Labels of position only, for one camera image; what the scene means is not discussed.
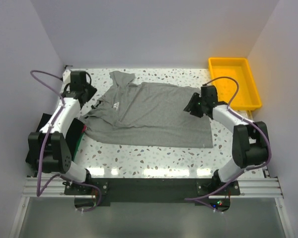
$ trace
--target terrazzo table surface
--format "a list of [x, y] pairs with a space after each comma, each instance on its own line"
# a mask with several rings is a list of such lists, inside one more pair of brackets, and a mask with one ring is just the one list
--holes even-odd
[[[134, 73], [135, 84], [170, 83], [201, 87], [210, 80], [207, 69], [94, 69], [81, 68], [92, 77], [97, 88], [94, 97], [84, 105], [84, 115], [112, 85], [109, 73], [115, 70]], [[103, 144], [84, 134], [75, 162], [87, 168], [93, 178], [210, 178], [216, 169], [231, 159], [232, 133], [217, 121], [211, 121], [213, 148], [172, 148]], [[264, 178], [262, 169], [249, 171], [241, 178]]]

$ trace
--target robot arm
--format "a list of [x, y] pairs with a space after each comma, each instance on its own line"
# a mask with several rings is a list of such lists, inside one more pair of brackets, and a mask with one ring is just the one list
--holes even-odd
[[[224, 183], [232, 180], [248, 167], [261, 165], [268, 160], [268, 148], [260, 133], [238, 113], [232, 114], [225, 102], [218, 102], [218, 94], [215, 86], [202, 86], [201, 95], [194, 93], [189, 104], [184, 109], [191, 115], [211, 119], [223, 124], [233, 133], [232, 159], [222, 168], [216, 170], [209, 185], [209, 191], [214, 191]], [[268, 138], [265, 123], [253, 122]]]
[[[38, 170], [40, 151], [44, 149], [42, 172], [61, 174], [63, 177], [77, 182], [88, 182], [90, 178], [89, 171], [72, 161], [69, 146], [73, 147], [71, 148], [73, 151], [77, 141], [71, 145], [66, 141], [69, 130], [79, 130], [79, 133], [82, 131], [84, 125], [75, 119], [75, 116], [97, 91], [90, 83], [87, 83], [86, 74], [85, 71], [65, 71], [63, 82], [66, 83], [66, 86], [62, 93], [65, 104], [63, 105], [63, 102], [60, 101], [48, 123], [39, 132], [32, 132], [28, 136], [29, 163], [34, 170]], [[49, 132], [45, 148], [42, 148], [43, 139], [55, 117], [57, 119]]]

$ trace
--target yellow plastic bin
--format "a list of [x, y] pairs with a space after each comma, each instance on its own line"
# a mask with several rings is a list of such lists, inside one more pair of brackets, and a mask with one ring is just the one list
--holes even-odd
[[[239, 92], [231, 107], [239, 111], [253, 111], [262, 106], [256, 84], [245, 58], [209, 58], [211, 79], [228, 76], [237, 80]], [[236, 90], [236, 84], [229, 79], [219, 79], [212, 84], [217, 88], [219, 101], [229, 102]]]

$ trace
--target purple cable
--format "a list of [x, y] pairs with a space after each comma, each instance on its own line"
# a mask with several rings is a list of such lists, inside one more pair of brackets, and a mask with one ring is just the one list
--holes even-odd
[[[248, 124], [250, 124], [252, 127], [254, 127], [254, 128], [261, 134], [261, 136], [262, 136], [262, 137], [264, 138], [264, 140], [265, 140], [265, 143], [266, 143], [266, 145], [267, 145], [267, 150], [268, 150], [268, 159], [267, 159], [267, 161], [266, 161], [265, 163], [263, 163], [262, 165], [255, 166], [255, 167], [251, 167], [251, 168], [248, 168], [248, 169], [246, 169], [246, 170], [247, 170], [247, 171], [250, 171], [250, 170], [260, 169], [260, 168], [262, 168], [262, 167], [268, 165], [269, 162], [271, 161], [271, 158], [272, 158], [272, 150], [271, 150], [271, 147], [270, 147], [269, 140], [268, 140], [268, 138], [266, 137], [265, 133], [264, 133], [264, 132], [263, 132], [257, 125], [255, 125], [255, 124], [254, 124], [253, 122], [251, 122], [250, 120], [243, 118], [242, 116], [240, 116], [238, 113], [236, 113], [235, 111], [233, 111], [233, 110], [230, 108], [230, 104], [231, 104], [231, 102], [233, 101], [233, 99], [235, 98], [235, 96], [237, 95], [237, 93], [238, 93], [238, 91], [239, 91], [239, 84], [238, 84], [238, 82], [237, 82], [235, 79], [233, 79], [233, 78], [231, 78], [231, 77], [223, 76], [223, 77], [215, 78], [215, 79], [213, 79], [213, 80], [211, 80], [211, 81], [209, 81], [209, 82], [207, 82], [207, 83], [205, 83], [205, 84], [203, 84], [203, 85], [207, 85], [207, 84], [209, 84], [209, 83], [211, 83], [211, 82], [213, 82], [213, 81], [215, 81], [215, 80], [221, 79], [221, 78], [227, 78], [227, 79], [230, 79], [230, 80], [232, 80], [232, 81], [234, 81], [234, 82], [236, 83], [236, 91], [235, 91], [233, 97], [230, 99], [230, 101], [229, 101], [228, 104], [227, 104], [227, 110], [228, 110], [233, 116], [235, 116], [236, 118], [238, 118], [238, 119], [240, 119], [240, 120], [242, 120], [242, 121], [245, 121], [245, 122], [247, 122]], [[200, 201], [199, 199], [208, 198], [209, 196], [212, 196], [212, 195], [214, 195], [214, 194], [220, 192], [221, 190], [223, 190], [224, 188], [226, 188], [231, 182], [233, 182], [233, 181], [236, 180], [239, 176], [241, 176], [243, 173], [244, 173], [244, 171], [239, 172], [239, 173], [236, 174], [231, 180], [229, 180], [228, 182], [226, 182], [223, 186], [221, 186], [221, 187], [218, 188], [217, 190], [215, 190], [215, 191], [213, 191], [213, 192], [211, 192], [211, 193], [209, 193], [209, 194], [207, 194], [207, 195], [204, 195], [204, 196], [201, 196], [201, 197], [194, 197], [194, 198], [185, 198], [184, 200], [186, 200], [186, 201], [195, 201], [195, 202], [199, 202], [199, 203], [202, 203], [203, 205], [206, 205], [206, 206], [208, 206], [208, 207], [214, 209], [212, 206], [210, 206], [210, 205], [207, 204], [206, 202], [202, 202], [202, 201]]]
[[[47, 140], [48, 140], [49, 134], [50, 134], [50, 132], [51, 132], [51, 130], [52, 130], [52, 127], [53, 127], [53, 125], [54, 125], [56, 119], [58, 118], [58, 116], [61, 114], [61, 112], [62, 112], [64, 106], [65, 106], [65, 101], [64, 101], [64, 98], [61, 96], [61, 94], [60, 94], [58, 91], [56, 91], [54, 88], [52, 88], [51, 86], [49, 86], [49, 85], [47, 85], [46, 83], [44, 83], [42, 80], [40, 80], [38, 77], [36, 77], [36, 76], [34, 75], [34, 73], [43, 73], [43, 74], [46, 74], [46, 75], [55, 77], [55, 78], [57, 78], [57, 79], [59, 79], [59, 77], [57, 77], [57, 76], [55, 76], [55, 75], [53, 75], [53, 74], [44, 72], [44, 71], [40, 71], [40, 70], [32, 70], [32, 71], [30, 72], [31, 76], [32, 76], [34, 79], [36, 79], [38, 82], [40, 82], [41, 84], [43, 84], [43, 85], [46, 86], [47, 88], [51, 89], [56, 95], [58, 95], [59, 98], [61, 99], [62, 103], [63, 103], [63, 106], [60, 107], [60, 109], [57, 111], [57, 113], [55, 114], [55, 116], [54, 116], [53, 119], [51, 120], [51, 124], [50, 124], [50, 126], [49, 126], [49, 128], [48, 128], [48, 131], [47, 131], [46, 134], [45, 134], [45, 137], [44, 137], [44, 139], [43, 139], [43, 143], [42, 143], [42, 146], [41, 146], [40, 157], [39, 157], [39, 169], [38, 169], [38, 176], [37, 176], [38, 181], [37, 181], [37, 187], [36, 187], [36, 195], [39, 197], [39, 196], [42, 195], [43, 191], [47, 188], [47, 186], [49, 185], [49, 183], [50, 183], [54, 178], [56, 178], [56, 177], [61, 177], [62, 179], [66, 180], [66, 181], [70, 181], [70, 180], [68, 180], [67, 178], [65, 178], [65, 177], [63, 177], [63, 176], [61, 176], [61, 175], [59, 175], [59, 174], [57, 174], [57, 175], [53, 175], [52, 177], [50, 177], [50, 179], [45, 183], [45, 185], [44, 185], [44, 186], [42, 187], [42, 189], [40, 190], [40, 187], [41, 187], [41, 180], [42, 180], [42, 166], [43, 166], [44, 148], [45, 148], [46, 142], [47, 142]], [[73, 182], [73, 183], [76, 183], [76, 184], [78, 184], [78, 185], [81, 185], [81, 186], [92, 187], [92, 188], [96, 189], [96, 190], [98, 191], [98, 193], [99, 193], [99, 199], [98, 199], [96, 205], [93, 206], [93, 207], [91, 207], [91, 208], [88, 208], [88, 209], [86, 209], [86, 210], [81, 210], [81, 211], [83, 211], [83, 212], [91, 211], [91, 210], [95, 209], [95, 207], [97, 207], [97, 206], [100, 204], [100, 202], [101, 202], [101, 191], [100, 191], [100, 189], [99, 189], [98, 187], [93, 186], [93, 185], [90, 185], [90, 184], [85, 184], [85, 183], [81, 183], [81, 182], [76, 182], [76, 181], [72, 181], [72, 182]]]
[[70, 179], [68, 179], [68, 178], [66, 178], [66, 177], [64, 177], [64, 176], [60, 176], [60, 177], [61, 177], [62, 179], [64, 179], [65, 181], [72, 182], [72, 183], [75, 183], [75, 184], [80, 185], [80, 186], [91, 187], [91, 188], [94, 188], [94, 189], [97, 190], [97, 192], [98, 192], [98, 194], [99, 194], [99, 198], [98, 198], [98, 201], [97, 201], [97, 203], [95, 204], [95, 206], [90, 207], [90, 208], [88, 208], [88, 209], [86, 209], [86, 210], [83, 210], [83, 209], [82, 209], [82, 210], [80, 210], [80, 211], [82, 211], [82, 212], [89, 212], [89, 211], [94, 210], [95, 207], [99, 206], [99, 204], [100, 204], [100, 202], [101, 202], [101, 196], [102, 196], [102, 193], [101, 193], [101, 190], [100, 190], [98, 187], [96, 187], [96, 186], [94, 186], [94, 185], [91, 185], [91, 184], [86, 184], [86, 183], [83, 183], [83, 182], [76, 182], [76, 181], [70, 180]]
[[43, 84], [48, 89], [52, 90], [56, 95], [59, 96], [60, 100], [63, 103], [63, 106], [60, 107], [60, 109], [57, 111], [57, 113], [55, 114], [55, 116], [51, 120], [51, 124], [49, 125], [48, 131], [46, 132], [46, 134], [44, 136], [43, 143], [42, 143], [42, 146], [41, 146], [40, 157], [39, 157], [39, 169], [38, 169], [38, 176], [37, 176], [38, 181], [37, 181], [37, 187], [36, 187], [36, 196], [39, 197], [39, 196], [41, 196], [41, 194], [43, 193], [43, 191], [46, 189], [47, 185], [52, 181], [52, 179], [56, 177], [56, 176], [52, 176], [51, 180], [48, 180], [47, 183], [43, 186], [42, 190], [40, 190], [40, 188], [41, 188], [41, 180], [42, 180], [42, 166], [43, 166], [44, 148], [45, 148], [46, 142], [47, 142], [47, 140], [49, 138], [49, 134], [50, 134], [50, 132], [52, 130], [52, 127], [53, 127], [56, 119], [58, 118], [58, 116], [61, 114], [64, 106], [65, 106], [65, 101], [64, 101], [64, 98], [61, 96], [61, 94], [58, 91], [56, 91], [54, 88], [52, 88], [51, 86], [49, 86], [48, 84], [46, 84], [45, 82], [43, 82], [41, 79], [39, 79], [37, 76], [35, 76], [34, 73], [43, 73], [43, 74], [46, 74], [46, 75], [55, 77], [57, 79], [59, 79], [59, 77], [57, 77], [56, 75], [53, 75], [51, 73], [47, 73], [47, 72], [40, 71], [40, 70], [32, 70], [30, 72], [31, 76], [35, 80], [37, 80], [39, 83]]

